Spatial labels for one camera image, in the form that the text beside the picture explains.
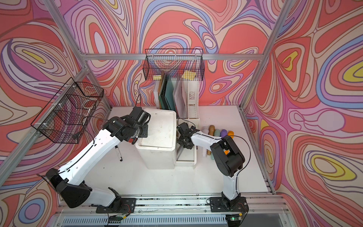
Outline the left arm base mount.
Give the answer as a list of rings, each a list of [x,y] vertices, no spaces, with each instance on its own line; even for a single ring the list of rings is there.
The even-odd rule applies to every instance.
[[[97,205],[96,213],[107,214],[107,213],[118,213],[118,214],[131,214],[135,210],[136,198],[123,198],[113,188],[109,187],[114,195],[114,201],[108,206]]]

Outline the white pull-out drawer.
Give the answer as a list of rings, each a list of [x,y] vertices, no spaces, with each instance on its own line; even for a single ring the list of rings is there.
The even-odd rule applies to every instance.
[[[176,144],[176,167],[188,167],[194,169],[197,164],[197,147],[193,146],[192,149],[181,147]]]

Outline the purple microphone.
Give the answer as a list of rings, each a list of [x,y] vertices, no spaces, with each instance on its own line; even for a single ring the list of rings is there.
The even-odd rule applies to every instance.
[[[220,132],[220,137],[226,137],[227,135],[228,135],[227,130],[222,129],[221,132]]]

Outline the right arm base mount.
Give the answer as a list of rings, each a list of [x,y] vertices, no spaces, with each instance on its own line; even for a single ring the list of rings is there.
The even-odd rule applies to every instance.
[[[207,199],[207,204],[210,206],[211,212],[239,212],[244,214],[249,211],[246,198],[242,196],[237,196],[231,201],[226,197],[210,197]]]

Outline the orange microphone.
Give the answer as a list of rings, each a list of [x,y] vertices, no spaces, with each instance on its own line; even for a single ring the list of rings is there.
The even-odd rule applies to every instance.
[[[227,136],[230,136],[233,139],[234,138],[234,132],[233,131],[228,131]],[[228,155],[229,153],[230,153],[229,150],[225,150],[226,155]]]

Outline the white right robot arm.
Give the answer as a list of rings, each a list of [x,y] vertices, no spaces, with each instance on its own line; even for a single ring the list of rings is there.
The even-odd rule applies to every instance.
[[[230,136],[215,137],[193,127],[182,124],[177,127],[181,148],[192,149],[194,146],[205,148],[214,156],[218,170],[224,175],[224,186],[220,197],[209,199],[211,210],[239,210],[241,193],[238,186],[238,174],[243,169],[245,157]]]

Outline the white drawer cabinet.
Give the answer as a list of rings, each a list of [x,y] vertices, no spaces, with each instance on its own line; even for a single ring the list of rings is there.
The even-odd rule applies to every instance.
[[[176,112],[146,108],[151,115],[146,138],[135,146],[148,169],[174,169],[176,163]]]

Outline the white microphone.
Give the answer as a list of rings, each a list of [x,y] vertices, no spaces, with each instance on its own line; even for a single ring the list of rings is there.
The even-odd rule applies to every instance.
[[[209,128],[207,126],[203,127],[202,132],[204,134],[206,134],[206,135],[209,135]],[[204,158],[207,157],[207,155],[208,155],[208,149],[207,148],[203,147],[202,155],[203,155]]]

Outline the mint green microphone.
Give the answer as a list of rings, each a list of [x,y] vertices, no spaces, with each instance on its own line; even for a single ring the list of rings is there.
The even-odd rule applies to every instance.
[[[219,129],[215,129],[214,136],[215,137],[220,137],[220,135],[221,135],[221,131]]]

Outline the gold microphone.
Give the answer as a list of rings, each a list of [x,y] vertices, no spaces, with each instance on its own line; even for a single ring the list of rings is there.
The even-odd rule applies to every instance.
[[[215,133],[215,126],[210,125],[208,135],[214,136],[214,133]],[[207,155],[211,156],[211,154],[212,154],[212,152],[210,150],[207,150]]]

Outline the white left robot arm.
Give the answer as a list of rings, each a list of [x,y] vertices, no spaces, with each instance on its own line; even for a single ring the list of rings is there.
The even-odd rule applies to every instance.
[[[69,208],[93,205],[111,212],[122,210],[122,197],[113,189],[93,189],[84,179],[92,168],[120,142],[135,144],[138,138],[147,137],[150,114],[134,119],[130,115],[113,117],[107,121],[94,140],[77,156],[60,169],[52,168],[46,173],[50,184]]]

